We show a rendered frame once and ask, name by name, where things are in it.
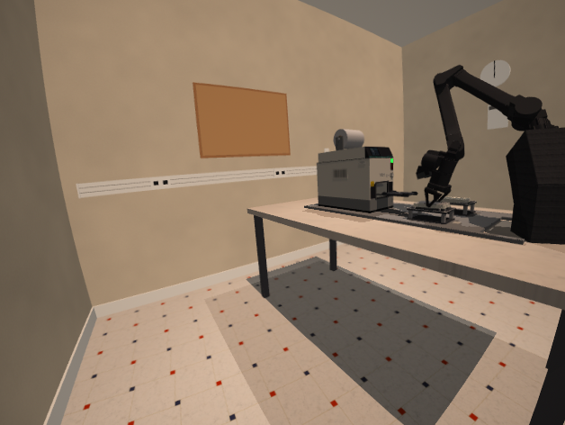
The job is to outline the beige cylinder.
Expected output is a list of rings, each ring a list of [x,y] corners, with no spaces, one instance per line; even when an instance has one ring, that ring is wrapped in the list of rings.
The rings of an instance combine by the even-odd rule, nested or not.
[[[334,135],[334,145],[336,146],[336,137],[344,136],[344,149],[360,148],[364,143],[364,135],[361,131],[354,130],[337,130]]]

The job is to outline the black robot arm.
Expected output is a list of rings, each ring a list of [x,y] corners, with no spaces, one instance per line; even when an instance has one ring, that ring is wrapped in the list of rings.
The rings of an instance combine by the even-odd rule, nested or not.
[[[542,109],[543,103],[539,98],[510,95],[469,74],[462,65],[438,73],[433,82],[448,150],[447,153],[429,150],[421,160],[421,166],[424,167],[417,168],[417,179],[431,177],[429,182],[438,185],[442,173],[438,172],[437,168],[439,167],[438,170],[444,172],[444,175],[452,174],[458,161],[464,157],[464,142],[450,93],[454,86],[498,109],[512,122],[512,127],[517,131],[551,129],[554,126],[547,119],[547,112]]]

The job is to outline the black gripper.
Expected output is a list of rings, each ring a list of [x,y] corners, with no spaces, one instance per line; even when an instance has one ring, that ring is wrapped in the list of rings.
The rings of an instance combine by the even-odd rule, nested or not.
[[[435,202],[441,202],[450,192],[451,192],[451,185],[448,185],[452,174],[444,175],[444,172],[437,170],[438,172],[442,173],[438,185],[433,183],[428,183],[427,187],[425,187],[425,196],[426,196],[426,207],[431,207]],[[436,187],[435,187],[436,186]],[[437,188],[439,186],[439,188]],[[442,195],[437,193],[437,191],[444,193],[444,195],[437,201],[437,199]],[[428,194],[432,194],[434,196],[434,200],[429,203],[428,201]]]

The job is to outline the white multiwell plate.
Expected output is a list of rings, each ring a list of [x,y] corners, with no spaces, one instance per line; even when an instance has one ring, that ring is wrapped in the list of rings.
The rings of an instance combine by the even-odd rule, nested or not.
[[[470,198],[462,198],[462,197],[449,197],[446,196],[441,202],[447,202],[447,203],[469,203],[471,201]]]
[[[439,208],[440,208],[440,209],[444,209],[444,208],[450,207],[451,205],[450,205],[450,203],[446,203],[446,204],[443,204],[443,205],[440,205],[440,204],[433,204],[431,207],[426,207],[426,203],[414,203],[413,207],[414,207],[414,206],[416,206],[416,207],[423,207],[423,208],[435,208],[435,209],[439,209]]]

